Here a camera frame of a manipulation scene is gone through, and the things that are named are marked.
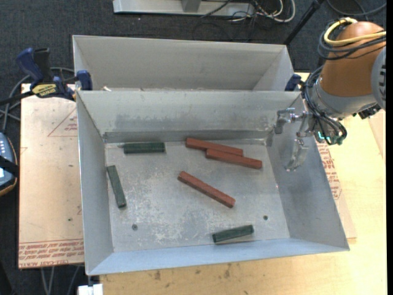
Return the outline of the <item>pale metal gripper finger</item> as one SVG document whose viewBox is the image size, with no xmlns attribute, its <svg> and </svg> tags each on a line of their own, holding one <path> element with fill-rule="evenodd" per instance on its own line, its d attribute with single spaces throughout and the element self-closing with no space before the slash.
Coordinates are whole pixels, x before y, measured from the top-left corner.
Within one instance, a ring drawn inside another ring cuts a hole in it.
<svg viewBox="0 0 393 295">
<path fill-rule="evenodd" d="M 295 170 L 299 166 L 302 149 L 303 149 L 303 140 L 298 138 L 294 139 L 291 147 L 290 159 L 287 165 L 285 166 L 286 171 Z"/>
<path fill-rule="evenodd" d="M 294 155 L 294 163 L 293 163 L 294 169 L 303 165 L 303 163 L 306 159 L 308 150 L 309 150 L 308 146 L 304 146 L 304 145 L 297 146 L 296 151 L 295 151 L 295 155 Z"/>
</svg>

